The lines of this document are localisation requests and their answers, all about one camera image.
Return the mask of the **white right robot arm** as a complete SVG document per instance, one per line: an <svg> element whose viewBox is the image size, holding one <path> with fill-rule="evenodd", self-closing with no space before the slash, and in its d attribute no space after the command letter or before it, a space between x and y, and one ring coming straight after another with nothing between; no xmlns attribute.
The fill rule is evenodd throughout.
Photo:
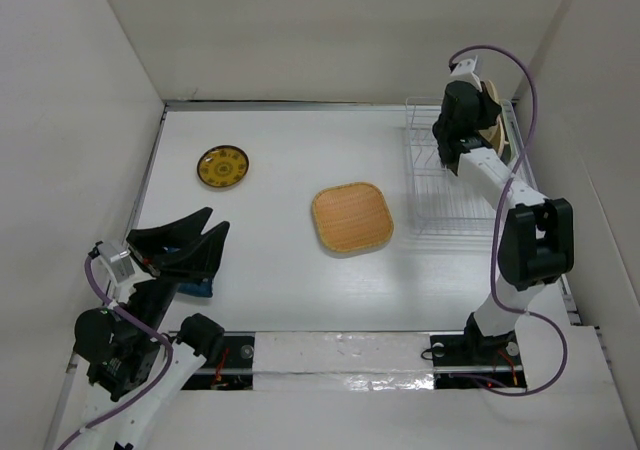
<svg viewBox="0 0 640 450"><path fill-rule="evenodd" d="M438 367L491 364L514 342L516 323L534 297L574 264L571 204L519 179L482 134L500 111L484 85L452 81L432 129L441 163L495 211L490 294L462 333L432 338Z"/></svg>

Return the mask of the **green-rimmed bamboo tray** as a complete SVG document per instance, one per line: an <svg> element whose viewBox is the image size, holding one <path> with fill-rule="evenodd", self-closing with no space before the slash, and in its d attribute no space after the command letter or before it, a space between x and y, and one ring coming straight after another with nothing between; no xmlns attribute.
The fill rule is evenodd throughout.
<svg viewBox="0 0 640 450"><path fill-rule="evenodd" d="M509 140L508 128L504 119L501 119L500 124L502 130L502 151L500 154L500 158L505 165L509 165L512 161L512 150Z"/></svg>

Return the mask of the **cream floral round plate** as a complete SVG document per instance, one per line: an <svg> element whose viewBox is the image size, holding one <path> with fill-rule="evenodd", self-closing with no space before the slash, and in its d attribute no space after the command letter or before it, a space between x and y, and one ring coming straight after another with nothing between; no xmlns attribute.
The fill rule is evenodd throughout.
<svg viewBox="0 0 640 450"><path fill-rule="evenodd" d="M496 154L501 157L504 153L506 136L497 89L494 83L490 80L484 80L482 84L492 102L489 106L489 116L493 117L494 121L490 127L480 130L479 133L491 145Z"/></svg>

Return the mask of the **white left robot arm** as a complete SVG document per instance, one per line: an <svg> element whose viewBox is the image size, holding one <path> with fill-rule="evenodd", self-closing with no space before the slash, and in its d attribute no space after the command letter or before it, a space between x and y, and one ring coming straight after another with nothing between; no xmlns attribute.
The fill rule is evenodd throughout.
<svg viewBox="0 0 640 450"><path fill-rule="evenodd" d="M160 415L202 366L224 352L224 328L196 313L177 334L160 331L184 286L210 285L230 224L206 226L203 207L174 222L99 241L84 262L98 307L74 325L73 351L88 364L84 421L63 449L143 449Z"/></svg>

